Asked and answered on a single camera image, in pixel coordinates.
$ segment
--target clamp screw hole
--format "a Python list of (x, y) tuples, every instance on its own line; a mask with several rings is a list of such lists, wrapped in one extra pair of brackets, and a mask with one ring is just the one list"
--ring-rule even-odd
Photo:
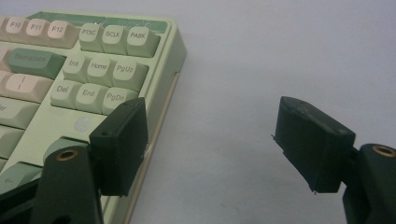
[(385, 157), (390, 157), (390, 158), (395, 158), (396, 157), (396, 151), (391, 149), (390, 147), (382, 147), (382, 146), (375, 146), (373, 147), (373, 150)]
[(66, 150), (66, 151), (60, 152), (56, 156), (56, 160), (57, 161), (68, 161), (68, 160), (71, 160), (71, 159), (75, 158), (77, 155), (78, 155), (78, 151), (77, 150), (70, 149), (70, 150)]

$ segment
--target cream keycap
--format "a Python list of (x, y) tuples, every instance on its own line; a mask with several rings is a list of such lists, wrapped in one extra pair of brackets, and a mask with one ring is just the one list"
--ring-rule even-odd
[(42, 19), (32, 19), (26, 27), (26, 34), (30, 43), (39, 46), (49, 46), (48, 29), (50, 22)]
[(0, 15), (0, 40), (9, 41), (8, 34), (6, 32), (6, 26), (8, 23), (8, 17)]
[(67, 21), (53, 21), (49, 25), (50, 45), (60, 49), (71, 49), (78, 40), (79, 29)]
[(0, 70), (10, 72), (8, 65), (8, 55), (11, 52), (11, 48), (5, 45), (0, 45)]
[(26, 129), (39, 104), (0, 97), (0, 124)]
[(6, 33), (11, 42), (28, 44), (26, 26), (29, 20), (24, 17), (10, 17), (6, 26)]
[(0, 96), (7, 96), (6, 84), (13, 73), (0, 71)]
[(6, 83), (6, 96), (14, 99), (41, 103), (53, 80), (25, 74), (14, 74)]

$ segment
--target green keycap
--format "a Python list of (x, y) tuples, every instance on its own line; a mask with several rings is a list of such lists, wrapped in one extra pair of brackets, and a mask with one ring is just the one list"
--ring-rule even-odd
[(64, 65), (64, 57), (44, 50), (14, 49), (8, 57), (8, 65), (14, 73), (55, 79)]
[(25, 163), (15, 163), (0, 175), (0, 194), (15, 189), (31, 181), (41, 168)]

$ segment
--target mechanical keyboard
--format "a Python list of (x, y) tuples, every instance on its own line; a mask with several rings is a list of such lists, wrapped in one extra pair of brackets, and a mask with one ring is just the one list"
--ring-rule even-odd
[(105, 223), (129, 223), (185, 57), (169, 19), (0, 16), (0, 192), (38, 178), (49, 148), (88, 143), (119, 104), (144, 97), (145, 159), (128, 197), (101, 197)]

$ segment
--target white background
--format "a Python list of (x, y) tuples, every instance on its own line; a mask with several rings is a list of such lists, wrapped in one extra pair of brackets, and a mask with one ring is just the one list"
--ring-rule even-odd
[(396, 2), (195, 0), (0, 2), (177, 21), (188, 56), (132, 223), (346, 223), (342, 193), (317, 194), (272, 140), (282, 95), (396, 147)]

